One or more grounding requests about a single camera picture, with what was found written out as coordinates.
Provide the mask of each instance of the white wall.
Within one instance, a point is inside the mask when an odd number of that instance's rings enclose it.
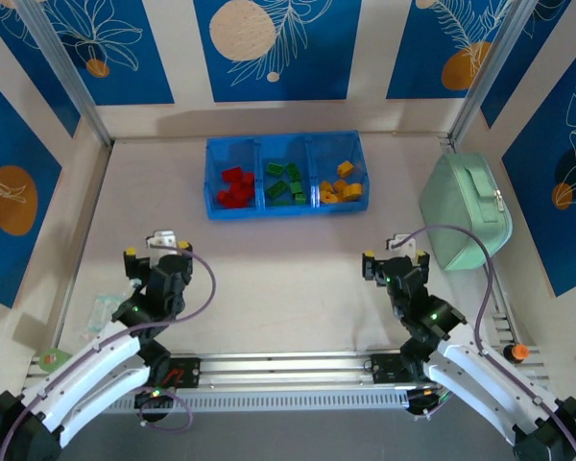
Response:
[[[1,38],[0,91],[62,167],[15,306],[0,305],[0,393],[17,395],[31,357],[48,347],[107,154],[85,122],[70,137]]]
[[[363,0],[345,102],[245,104],[213,102],[192,0],[143,3],[175,104],[100,107],[116,138],[354,129],[445,133],[463,103],[386,100],[410,1]]]
[[[576,58],[573,0],[489,131],[478,117],[461,146],[484,153],[515,223],[514,235],[497,258],[512,308],[540,347],[554,390],[576,398],[576,288],[555,298],[501,158],[541,102]]]

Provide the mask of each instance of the green block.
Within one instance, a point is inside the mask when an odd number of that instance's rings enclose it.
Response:
[[[267,165],[267,174],[269,176],[280,177],[281,174],[284,172],[284,167],[278,165],[277,163],[269,163]]]
[[[291,182],[290,183],[290,192],[292,195],[302,194],[303,188],[300,185],[300,182]]]
[[[275,200],[269,203],[269,206],[290,206],[292,203],[289,200]]]
[[[275,184],[273,184],[271,187],[269,187],[267,189],[267,195],[275,200],[277,197],[279,197],[281,194],[283,194],[286,190],[288,190],[288,184],[282,180],[279,180],[278,182],[276,182]]]
[[[300,181],[300,171],[295,163],[288,163],[286,165],[286,173],[288,173],[288,178],[290,178],[290,182]]]

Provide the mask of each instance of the gray floor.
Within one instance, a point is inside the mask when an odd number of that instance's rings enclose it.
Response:
[[[165,420],[178,425],[180,416]],[[90,423],[60,461],[401,461],[514,459],[512,448],[456,398],[431,422],[406,411],[200,414],[170,435],[142,428],[134,415]]]

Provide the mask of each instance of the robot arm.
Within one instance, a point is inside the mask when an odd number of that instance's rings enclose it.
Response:
[[[177,318],[185,307],[183,290],[192,277],[192,258],[179,254],[171,231],[156,232],[147,244],[175,250],[152,249],[148,258],[136,258],[134,250],[124,252],[126,274],[136,287],[112,322],[64,366],[18,398],[9,392],[0,395],[0,448],[17,418],[30,410],[13,434],[6,460],[58,459],[77,432],[114,401],[138,387],[157,386],[168,374],[170,353],[154,339],[166,327],[127,330]],[[188,244],[179,245],[191,251]]]
[[[414,240],[394,250],[405,237],[387,242],[392,252],[388,259],[363,254],[363,277],[386,287],[395,315],[410,332],[411,339],[401,347],[405,369],[414,380],[430,379],[465,401],[514,446],[516,459],[573,459],[575,450],[546,409],[576,439],[576,400],[557,399],[486,343],[480,350],[466,318],[429,295],[429,255],[417,254]]]

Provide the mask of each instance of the beige circle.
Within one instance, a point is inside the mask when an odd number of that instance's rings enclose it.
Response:
[[[209,24],[211,41],[231,61],[251,61],[266,55],[276,43],[276,27],[262,7],[251,0],[231,0]]]
[[[46,1],[47,0],[36,0],[37,3],[46,2]],[[15,4],[12,2],[12,0],[0,0],[0,4],[4,5],[7,8],[10,8],[10,9],[15,8]]]
[[[416,0],[416,6],[421,10],[431,8],[438,0]]]

